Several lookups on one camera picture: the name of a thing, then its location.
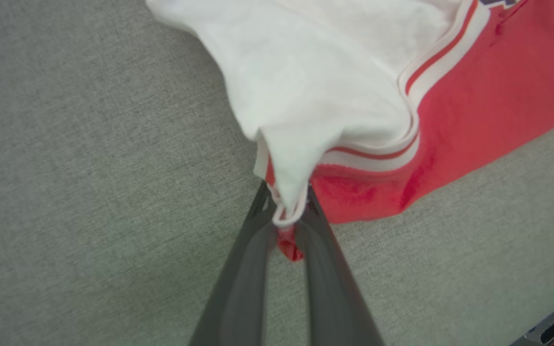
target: red fabric tip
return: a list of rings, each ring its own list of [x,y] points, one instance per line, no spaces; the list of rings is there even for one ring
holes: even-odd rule
[[[303,259],[303,252],[296,247],[294,226],[277,231],[277,246],[289,260],[299,261]]]

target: red and white cloth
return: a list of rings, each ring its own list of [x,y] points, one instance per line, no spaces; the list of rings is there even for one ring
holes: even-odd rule
[[[308,182],[331,222],[386,217],[554,127],[554,0],[148,6],[217,61],[283,227]]]

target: gray tablecloth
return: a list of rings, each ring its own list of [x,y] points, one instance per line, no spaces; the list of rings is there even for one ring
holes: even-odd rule
[[[0,346],[184,345],[259,180],[196,39],[139,1],[0,0]],[[507,345],[554,310],[554,131],[335,227],[387,344]],[[306,342],[270,263],[269,346]]]

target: folded fabric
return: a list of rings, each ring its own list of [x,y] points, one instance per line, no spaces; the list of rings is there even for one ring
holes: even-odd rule
[[[554,127],[554,1],[147,3],[220,66],[291,259],[308,182],[331,222],[394,215]]]

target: textured gray fabric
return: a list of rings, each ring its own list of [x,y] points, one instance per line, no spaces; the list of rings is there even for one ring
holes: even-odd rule
[[[184,345],[259,184],[200,43],[141,1],[0,0],[0,346]],[[389,345],[506,345],[554,310],[554,131],[335,227]],[[306,342],[270,264],[269,346]]]

